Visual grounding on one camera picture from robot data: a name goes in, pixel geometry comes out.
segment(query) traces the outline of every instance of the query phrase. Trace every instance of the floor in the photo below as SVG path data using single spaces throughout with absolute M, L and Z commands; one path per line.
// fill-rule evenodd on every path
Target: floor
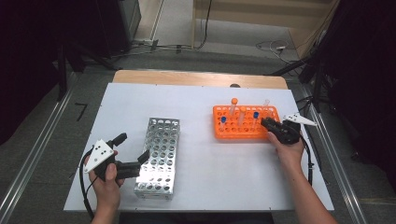
M 161 15 L 157 22 L 152 23 L 157 23 L 157 27 L 149 29 L 146 33 L 148 35 L 142 33 L 140 40 L 149 42 L 158 39 L 161 45 L 189 44 L 190 12 L 177 9 L 176 6 L 190 8 L 191 1 L 156 0 L 151 4 L 157 6 L 158 10 L 161 9 Z M 180 17 L 174 16 L 175 11 L 180 12 Z M 200 26 L 201 21 L 197 21 L 197 29 L 200 29 Z M 196 44 L 199 44 L 202 35 L 200 32 L 197 32 L 197 35 Z M 263 43 L 261 49 L 256 47 L 256 44 L 263 41 L 271 43 L 276 40 L 288 41 L 290 44 L 290 49 L 280 54 L 283 60 L 299 60 L 292 50 L 287 30 L 282 27 L 211 21 L 208 24 L 206 44 L 200 51 L 183 50 L 179 54 L 173 50 L 142 53 L 148 52 L 149 49 L 139 48 L 131 50 L 128 55 L 112 59 L 112 62 L 124 69 L 204 71 L 257 76 L 270 74 L 285 66 L 286 63 L 269 50 L 268 42 L 265 43 L 267 45 Z M 83 74 L 70 73 L 71 89 L 63 102 L 56 102 L 58 89 L 55 87 L 26 118 L 11 139 L 0 146 L 2 201 L 7 194 L 18 192 L 14 203 L 2 203 L 0 223 L 89 222 L 87 214 L 66 213 L 63 207 L 81 151 L 87 143 L 106 85 L 111 82 L 114 71 L 108 71 L 99 64 L 88 63 L 89 66 Z M 296 100 L 308 96 L 311 89 L 310 85 L 298 82 L 296 76 L 300 72 L 301 69 L 295 69 L 283 75 Z M 80 104 L 88 106 L 78 119 L 82 111 Z M 50 123 L 53 124 L 50 127 L 47 121 L 51 118 L 54 108 L 61 108 L 62 114 Z M 328 191 L 335 207 L 332 214 L 340 223 L 392 223 L 396 211 L 395 193 L 385 174 L 371 164 L 350 159 L 354 151 L 341 120 L 327 105 L 321 105 L 321 109 L 322 113 L 319 116 L 324 120 L 326 131 L 332 139 L 332 146 L 342 163 L 364 218 L 356 219 L 350 212 L 351 208 L 347 206 L 346 198 L 341 191 L 342 186 L 335 175 L 337 172 L 334 171 L 332 159 L 329 158 L 326 140 L 317 129 L 310 128 L 321 158 L 321 172 L 329 183 Z M 314 119 L 317 115 L 312 112 L 308 117 Z M 38 146 L 37 139 L 43 139 L 42 131 L 49 134 L 49 139 Z M 38 151 L 36 160 L 31 159 L 32 151 Z M 25 167 L 26 161 L 32 161 L 32 165 Z M 28 181 L 14 186 L 14 189 L 19 191 L 13 191 L 10 187 L 19 175 L 25 175 Z M 275 212 L 273 216 L 276 223 L 297 223 L 292 211 Z

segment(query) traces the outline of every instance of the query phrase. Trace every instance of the test tube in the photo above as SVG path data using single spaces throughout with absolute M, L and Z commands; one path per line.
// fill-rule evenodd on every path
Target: test tube
M 264 112 L 265 112 L 265 114 L 266 114 L 266 115 L 264 115 L 265 117 L 271 117 L 271 116 L 269 115 L 269 110 L 268 110 L 268 105 L 269 105 L 269 104 L 270 104 L 270 100 L 265 99 L 264 105 L 263 105 L 263 107 L 262 107 L 262 109 L 264 110 Z
M 221 117 L 221 121 L 220 121 L 220 130 L 221 131 L 224 131 L 224 124 L 225 124 L 225 121 L 227 120 L 227 118 L 226 117 Z
M 238 125 L 241 126 L 242 123 L 244 122 L 245 118 L 245 113 L 247 112 L 247 108 L 244 106 L 241 106 L 239 109 L 239 118 L 238 118 Z
M 265 99 L 264 108 L 267 108 L 267 106 L 268 106 L 269 104 L 270 104 L 270 100 Z
M 253 113 L 253 128 L 256 127 L 257 118 L 259 117 L 259 112 L 255 111 Z
M 238 104 L 238 99 L 233 98 L 233 99 L 231 100 L 230 116 L 233 115 L 233 112 L 235 111 L 235 106 L 236 106 L 236 104 Z

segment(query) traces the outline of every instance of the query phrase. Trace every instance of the aluminum rail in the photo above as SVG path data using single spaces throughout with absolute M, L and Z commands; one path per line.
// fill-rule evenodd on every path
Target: aluminum rail
M 303 94 L 304 97 L 312 95 L 310 90 L 306 86 L 303 86 Z M 333 173 L 341 190 L 341 193 L 343 194 L 343 198 L 349 214 L 352 218 L 352 221 L 356 224 L 368 223 L 361 209 L 361 205 L 355 194 L 355 191 L 353 190 L 352 185 L 349 182 L 347 172 L 345 171 L 343 164 L 338 158 L 337 151 L 334 148 L 334 144 L 332 143 L 332 139 L 329 136 L 329 132 L 326 129 L 321 114 L 318 114 L 313 106 L 310 106 L 309 112 L 313 118 L 313 121 L 318 124 L 317 129 L 320 140 L 325 148 L 326 155 L 333 169 Z

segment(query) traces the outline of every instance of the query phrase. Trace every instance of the white table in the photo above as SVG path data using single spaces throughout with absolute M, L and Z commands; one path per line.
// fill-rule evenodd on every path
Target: white table
M 237 97 L 240 105 L 271 100 L 281 118 L 298 108 L 288 90 L 171 86 L 111 83 L 92 127 L 84 153 L 96 140 L 110 140 L 126 132 L 128 139 L 116 149 L 120 161 L 135 161 L 142 153 L 149 118 L 180 119 L 172 201 L 142 200 L 134 195 L 134 179 L 121 188 L 122 211 L 276 211 L 292 210 L 293 203 L 274 147 L 263 141 L 219 141 L 212 128 L 212 106 L 227 105 Z M 307 173 L 307 157 L 302 166 Z M 313 187 L 328 210 L 329 192 L 316 166 Z M 87 176 L 85 185 L 89 185 Z M 93 190 L 89 199 L 94 209 Z M 65 211 L 85 211 L 75 176 Z

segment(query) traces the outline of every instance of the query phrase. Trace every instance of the black curtain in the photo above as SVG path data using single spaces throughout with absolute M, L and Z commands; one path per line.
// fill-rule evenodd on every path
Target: black curtain
M 59 80 L 53 24 L 50 2 L 0 3 L 0 144 Z
M 347 14 L 325 46 L 330 97 L 354 148 L 396 191 L 396 2 L 342 1 Z

